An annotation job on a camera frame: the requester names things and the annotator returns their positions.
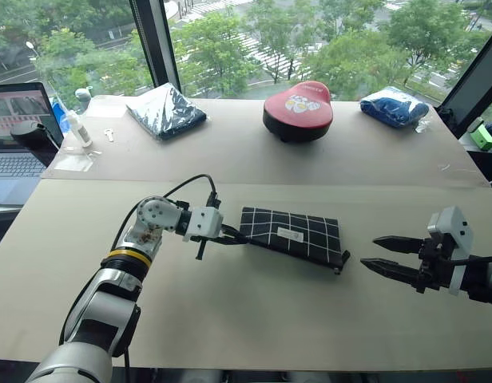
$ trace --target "wallet label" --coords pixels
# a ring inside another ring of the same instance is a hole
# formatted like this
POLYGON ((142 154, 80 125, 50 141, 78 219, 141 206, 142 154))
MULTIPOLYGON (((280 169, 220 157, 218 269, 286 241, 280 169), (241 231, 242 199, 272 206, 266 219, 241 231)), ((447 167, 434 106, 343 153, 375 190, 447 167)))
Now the wallet label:
POLYGON ((283 227, 278 227, 278 232, 276 234, 279 237, 290 239, 291 241, 303 242, 304 240, 303 233, 299 231, 284 229, 283 227))

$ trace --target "street lamp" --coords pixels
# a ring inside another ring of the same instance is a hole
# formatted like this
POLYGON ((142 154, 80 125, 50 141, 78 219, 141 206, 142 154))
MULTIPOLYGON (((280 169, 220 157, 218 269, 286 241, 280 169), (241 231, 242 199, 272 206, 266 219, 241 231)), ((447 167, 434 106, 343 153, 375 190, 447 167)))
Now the street lamp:
POLYGON ((35 45, 33 45, 33 43, 31 43, 29 41, 26 41, 26 46, 28 48, 30 48, 31 50, 33 50, 35 52, 35 54, 37 55, 37 57, 40 57, 40 55, 38 54, 38 52, 35 50, 35 45))

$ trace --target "black wallet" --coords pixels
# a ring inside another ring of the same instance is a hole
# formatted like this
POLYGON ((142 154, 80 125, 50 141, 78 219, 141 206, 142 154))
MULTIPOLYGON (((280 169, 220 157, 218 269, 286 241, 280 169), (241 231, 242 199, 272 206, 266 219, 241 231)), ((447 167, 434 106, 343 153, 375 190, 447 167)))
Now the black wallet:
POLYGON ((336 219, 243 207, 239 231, 252 245, 330 267, 336 274, 350 256, 340 248, 336 219))

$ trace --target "small white object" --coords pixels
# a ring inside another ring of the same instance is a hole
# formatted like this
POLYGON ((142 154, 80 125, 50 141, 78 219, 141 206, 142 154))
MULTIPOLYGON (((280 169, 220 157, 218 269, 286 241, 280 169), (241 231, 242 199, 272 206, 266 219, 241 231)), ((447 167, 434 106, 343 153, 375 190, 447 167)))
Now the small white object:
POLYGON ((86 155, 66 154, 56 163, 54 169, 68 170, 71 172, 87 172, 93 164, 93 161, 86 155))
POLYGON ((113 130, 112 129, 106 129, 104 131, 104 134, 107 135, 109 142, 113 142, 113 130))
POLYGON ((65 118, 70 124, 70 130, 72 130, 72 133, 81 142, 81 146, 83 148, 90 146, 92 144, 92 140, 89 138, 88 131, 81 123, 79 116, 73 110, 70 110, 65 114, 65 118))
POLYGON ((122 118, 125 113, 124 105, 107 105, 99 104, 90 106, 86 109, 85 116, 87 117, 107 117, 107 118, 122 118))
POLYGON ((283 227, 278 227, 278 231, 276 232, 276 234, 279 237, 290 239, 292 241, 296 241, 296 242, 304 241, 304 235, 299 231, 293 231, 293 230, 285 229, 283 227))

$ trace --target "plastic bag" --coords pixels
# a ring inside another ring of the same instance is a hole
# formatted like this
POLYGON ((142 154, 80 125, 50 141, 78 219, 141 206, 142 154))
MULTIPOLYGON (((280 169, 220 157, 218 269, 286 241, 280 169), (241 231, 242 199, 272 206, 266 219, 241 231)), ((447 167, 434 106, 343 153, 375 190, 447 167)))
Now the plastic bag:
POLYGON ((362 98, 361 110, 394 128, 416 125, 429 112, 429 106, 403 91, 387 86, 362 98))
POLYGON ((207 118, 204 112, 169 83, 127 102, 127 108, 157 140, 169 140, 207 118))

